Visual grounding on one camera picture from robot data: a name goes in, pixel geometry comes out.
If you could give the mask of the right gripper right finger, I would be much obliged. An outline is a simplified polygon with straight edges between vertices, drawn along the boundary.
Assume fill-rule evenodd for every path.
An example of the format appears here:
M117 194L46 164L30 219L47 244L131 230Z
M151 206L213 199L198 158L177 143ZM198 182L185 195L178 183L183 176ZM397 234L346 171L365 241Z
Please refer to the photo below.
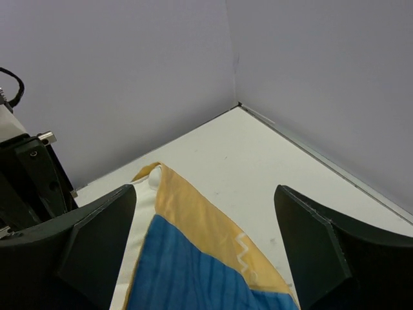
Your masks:
M302 309L412 309L412 238L279 185L274 207Z

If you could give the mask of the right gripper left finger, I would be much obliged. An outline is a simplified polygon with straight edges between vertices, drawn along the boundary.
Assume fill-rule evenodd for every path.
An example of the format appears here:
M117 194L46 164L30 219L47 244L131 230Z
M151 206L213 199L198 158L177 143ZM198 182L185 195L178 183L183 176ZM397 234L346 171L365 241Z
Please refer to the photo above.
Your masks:
M108 309L135 206L126 184L1 238L1 309Z

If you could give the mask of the white pillow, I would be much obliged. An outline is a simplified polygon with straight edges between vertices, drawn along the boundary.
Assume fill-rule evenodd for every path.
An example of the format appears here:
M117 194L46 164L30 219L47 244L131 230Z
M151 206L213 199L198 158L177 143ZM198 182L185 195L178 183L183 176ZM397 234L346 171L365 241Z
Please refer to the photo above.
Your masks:
M126 308L139 253L141 252L146 232L156 213L155 204L160 181L161 166L158 164L146 167L131 182L136 192L136 206L110 304L111 309Z

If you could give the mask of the blue yellow Pikachu pillowcase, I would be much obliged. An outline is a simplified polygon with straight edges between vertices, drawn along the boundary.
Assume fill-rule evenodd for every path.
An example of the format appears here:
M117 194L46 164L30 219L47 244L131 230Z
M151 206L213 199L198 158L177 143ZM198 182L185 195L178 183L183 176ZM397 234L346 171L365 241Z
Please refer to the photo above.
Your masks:
M146 167L158 164L156 213L125 309L298 309L248 235L174 170Z

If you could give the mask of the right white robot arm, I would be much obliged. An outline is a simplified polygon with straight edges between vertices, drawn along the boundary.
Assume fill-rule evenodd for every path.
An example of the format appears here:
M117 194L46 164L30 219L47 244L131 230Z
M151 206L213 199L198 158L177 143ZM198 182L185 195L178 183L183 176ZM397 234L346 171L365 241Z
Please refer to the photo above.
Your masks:
M412 217L237 107L76 191L1 98L2 309L411 309Z

